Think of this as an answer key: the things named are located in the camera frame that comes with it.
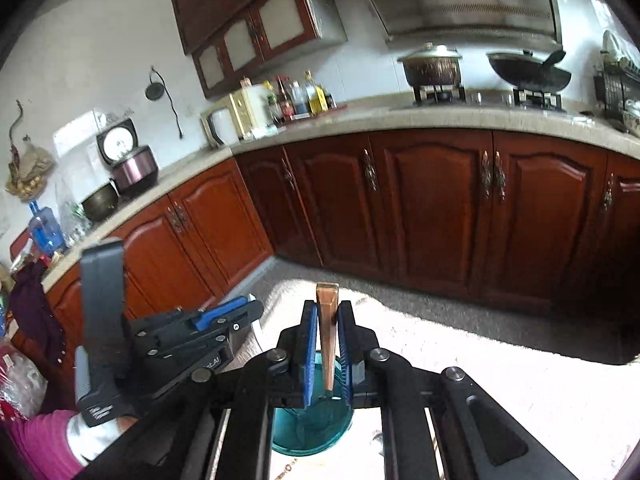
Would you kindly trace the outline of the person's left hand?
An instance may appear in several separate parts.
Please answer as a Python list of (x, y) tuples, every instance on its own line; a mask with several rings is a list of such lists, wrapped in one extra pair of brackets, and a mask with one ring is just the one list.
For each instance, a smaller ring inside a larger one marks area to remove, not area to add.
[(132, 426), (137, 423), (138, 419), (136, 416), (125, 415), (119, 416), (115, 418), (115, 427), (117, 429), (117, 433), (121, 436), (126, 431), (128, 431)]

